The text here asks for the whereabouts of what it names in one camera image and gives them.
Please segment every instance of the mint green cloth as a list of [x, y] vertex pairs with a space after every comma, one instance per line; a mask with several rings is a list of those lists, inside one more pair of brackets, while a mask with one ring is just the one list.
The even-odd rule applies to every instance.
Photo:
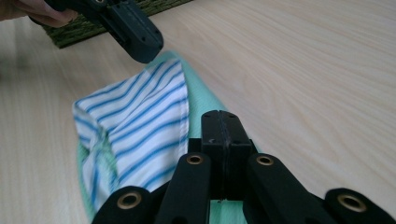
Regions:
[[[176, 52], [166, 51], [153, 62], [147, 65], [147, 68], [154, 66], [155, 64], [170, 60], [180, 59], [185, 74], [188, 92], [189, 92], [189, 107], [190, 107], [190, 129], [189, 138], [200, 138], [201, 137], [201, 116], [210, 110], [226, 110], [222, 102], [213, 94], [213, 92], [206, 86], [206, 84], [197, 76], [194, 70], [189, 64], [181, 58]], [[106, 143], [103, 143], [103, 147], [109, 147]], [[95, 211], [91, 204], [91, 200], [85, 190], [82, 181], [82, 162], [88, 156], [88, 149], [82, 144], [78, 144], [78, 178], [81, 190], [82, 199], [86, 208], [88, 217], [93, 220]], [[114, 158], [107, 158], [106, 162], [113, 163]], [[210, 209], [210, 223], [246, 223], [245, 217], [242, 212], [241, 202], [228, 202], [223, 201], [212, 201]]]

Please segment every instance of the blue and white striped fabric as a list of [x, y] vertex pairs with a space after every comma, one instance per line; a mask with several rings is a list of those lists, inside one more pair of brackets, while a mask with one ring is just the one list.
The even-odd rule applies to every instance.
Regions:
[[83, 184], [97, 211], [125, 186], [153, 191], [170, 180], [187, 152], [188, 92], [181, 62], [159, 63], [73, 105]]

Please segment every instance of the wooden table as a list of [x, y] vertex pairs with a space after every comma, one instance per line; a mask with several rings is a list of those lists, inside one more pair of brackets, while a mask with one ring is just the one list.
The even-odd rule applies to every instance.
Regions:
[[[151, 17], [311, 192], [359, 191], [396, 217], [396, 2], [196, 0]], [[0, 223], [87, 223], [71, 105], [130, 77], [108, 34], [57, 49], [0, 22]]]

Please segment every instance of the woven mat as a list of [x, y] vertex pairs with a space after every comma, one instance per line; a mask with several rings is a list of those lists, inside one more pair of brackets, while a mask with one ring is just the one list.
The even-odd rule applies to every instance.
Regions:
[[[135, 0], [146, 15], [151, 16], [156, 13], [165, 11], [171, 7], [190, 2], [191, 0]], [[85, 19], [82, 15], [61, 28], [52, 28], [43, 26], [47, 35], [58, 48], [76, 44], [77, 42], [91, 38], [93, 36], [104, 33], [106, 30], [101, 25], [95, 25]]]

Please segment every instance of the black plastic part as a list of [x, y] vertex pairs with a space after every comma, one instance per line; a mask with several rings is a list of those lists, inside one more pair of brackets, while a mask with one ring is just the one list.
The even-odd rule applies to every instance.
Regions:
[[73, 9], [101, 23], [125, 51], [140, 63], [151, 62], [163, 48], [163, 36], [134, 0], [46, 0], [58, 11]]
[[[140, 202], [133, 208], [119, 207], [122, 196], [132, 193], [140, 196]], [[152, 223], [150, 215], [152, 197], [146, 189], [139, 187], [125, 187], [115, 191], [102, 205], [92, 224], [149, 224]]]
[[272, 223], [336, 223], [278, 158], [252, 155], [247, 178]]
[[247, 191], [242, 209], [248, 224], [272, 223], [253, 189]]
[[66, 7], [63, 7], [59, 4], [57, 4], [56, 2], [54, 2], [53, 0], [45, 0], [45, 2], [52, 7], [53, 9], [57, 10], [57, 11], [65, 11]]
[[155, 224], [208, 223], [210, 164], [199, 152], [180, 158]]
[[202, 115], [202, 152], [212, 160], [211, 199], [245, 197], [248, 157], [257, 152], [241, 121], [232, 113], [209, 111]]
[[325, 207], [342, 224], [396, 224], [378, 205], [351, 189], [329, 190]]
[[189, 153], [190, 152], [201, 152], [201, 138], [189, 139]]
[[132, 0], [120, 2], [107, 11], [112, 22], [105, 28], [133, 59], [151, 62], [163, 48], [163, 36], [157, 27]]

